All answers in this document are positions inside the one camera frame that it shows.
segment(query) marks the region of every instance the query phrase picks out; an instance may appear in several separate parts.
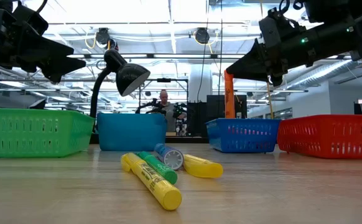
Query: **man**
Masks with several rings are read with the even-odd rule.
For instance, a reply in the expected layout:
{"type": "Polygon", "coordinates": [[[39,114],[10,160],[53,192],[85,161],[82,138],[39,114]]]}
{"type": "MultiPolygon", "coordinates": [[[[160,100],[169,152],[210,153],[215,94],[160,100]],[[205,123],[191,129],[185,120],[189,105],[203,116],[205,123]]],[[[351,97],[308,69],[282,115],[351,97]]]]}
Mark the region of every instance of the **man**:
{"type": "MultiPolygon", "coordinates": [[[[173,118],[173,109],[174,105],[168,102],[169,96],[165,90],[160,92],[160,103],[163,107],[163,110],[166,111],[166,120],[167,120],[167,132],[175,132],[175,118],[173,118]]],[[[187,115],[182,113],[178,119],[184,119],[187,115]]]]}

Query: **lamp shade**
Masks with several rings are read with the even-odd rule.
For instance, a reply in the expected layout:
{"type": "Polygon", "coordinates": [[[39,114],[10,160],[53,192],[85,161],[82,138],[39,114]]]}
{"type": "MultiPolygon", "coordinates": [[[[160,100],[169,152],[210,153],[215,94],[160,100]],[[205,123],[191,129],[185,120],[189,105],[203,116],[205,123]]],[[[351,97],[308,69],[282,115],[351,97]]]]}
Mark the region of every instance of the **lamp shade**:
{"type": "Polygon", "coordinates": [[[116,73],[116,86],[121,96],[127,96],[140,87],[151,74],[148,69],[134,63],[126,63],[116,73]]]}

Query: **green marker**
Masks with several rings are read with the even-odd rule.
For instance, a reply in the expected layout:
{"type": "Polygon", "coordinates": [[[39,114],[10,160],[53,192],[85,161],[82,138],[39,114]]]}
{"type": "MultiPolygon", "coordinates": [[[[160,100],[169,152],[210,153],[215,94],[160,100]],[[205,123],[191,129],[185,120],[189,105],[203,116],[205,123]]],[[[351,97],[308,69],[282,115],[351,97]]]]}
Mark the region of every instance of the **green marker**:
{"type": "Polygon", "coordinates": [[[168,166],[164,165],[161,161],[156,159],[155,156],[148,152],[140,152],[138,156],[141,159],[144,159],[148,165],[150,165],[158,174],[160,174],[164,179],[170,182],[170,184],[175,184],[177,181],[177,173],[170,169],[168,166]]]}

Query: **wooden table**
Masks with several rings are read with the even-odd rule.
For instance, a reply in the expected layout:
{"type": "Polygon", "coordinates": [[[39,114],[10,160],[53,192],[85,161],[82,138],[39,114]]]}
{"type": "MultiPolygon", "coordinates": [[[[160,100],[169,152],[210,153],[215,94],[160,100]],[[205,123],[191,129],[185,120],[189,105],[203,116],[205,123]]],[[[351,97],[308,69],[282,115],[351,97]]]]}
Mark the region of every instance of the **wooden table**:
{"type": "Polygon", "coordinates": [[[225,170],[220,179],[179,171],[183,201],[174,212],[121,170],[122,152],[93,146],[63,159],[0,159],[0,223],[362,224],[362,161],[172,146],[225,170]]]}

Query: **orange object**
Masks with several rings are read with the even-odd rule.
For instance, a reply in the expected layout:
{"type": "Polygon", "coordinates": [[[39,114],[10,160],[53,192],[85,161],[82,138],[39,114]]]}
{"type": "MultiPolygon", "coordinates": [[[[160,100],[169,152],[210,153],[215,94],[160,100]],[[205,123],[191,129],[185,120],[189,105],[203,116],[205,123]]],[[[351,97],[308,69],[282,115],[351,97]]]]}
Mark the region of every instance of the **orange object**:
{"type": "Polygon", "coordinates": [[[235,99],[233,93],[233,74],[224,71],[225,76],[225,118],[235,118],[235,99]]]}
{"type": "Polygon", "coordinates": [[[281,121],[279,149],[326,159],[362,159],[362,115],[316,115],[281,121]]]}

